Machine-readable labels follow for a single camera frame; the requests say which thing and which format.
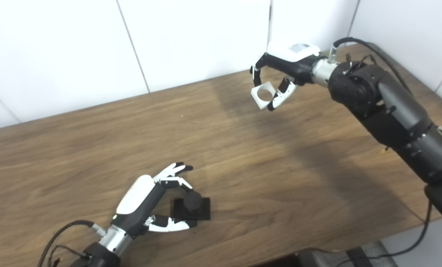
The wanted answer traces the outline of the white and black left hand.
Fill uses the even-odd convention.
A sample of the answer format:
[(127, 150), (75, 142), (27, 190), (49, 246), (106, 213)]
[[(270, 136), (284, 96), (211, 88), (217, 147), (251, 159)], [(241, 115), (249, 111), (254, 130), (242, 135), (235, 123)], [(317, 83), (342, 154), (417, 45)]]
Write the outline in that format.
[(194, 192), (193, 187), (179, 176), (192, 169), (191, 165), (176, 162), (154, 177), (142, 175), (136, 179), (117, 206), (110, 227), (98, 244), (121, 257), (132, 240), (147, 232), (175, 232), (196, 227), (197, 220), (152, 214), (167, 189), (180, 187), (186, 192)]

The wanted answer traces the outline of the white and black right hand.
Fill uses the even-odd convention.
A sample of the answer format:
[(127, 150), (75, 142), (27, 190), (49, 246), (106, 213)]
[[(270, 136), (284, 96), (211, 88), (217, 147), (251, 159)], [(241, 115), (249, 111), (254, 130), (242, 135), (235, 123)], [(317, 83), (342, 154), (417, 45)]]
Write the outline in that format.
[[(250, 67), (254, 88), (251, 96), (260, 110), (274, 111), (287, 100), (299, 86), (308, 83), (327, 88), (335, 77), (339, 63), (336, 49), (332, 56), (325, 56), (313, 44), (290, 40), (271, 41), (265, 53)], [(263, 67), (273, 68), (285, 74), (278, 88), (271, 82), (261, 81)]]

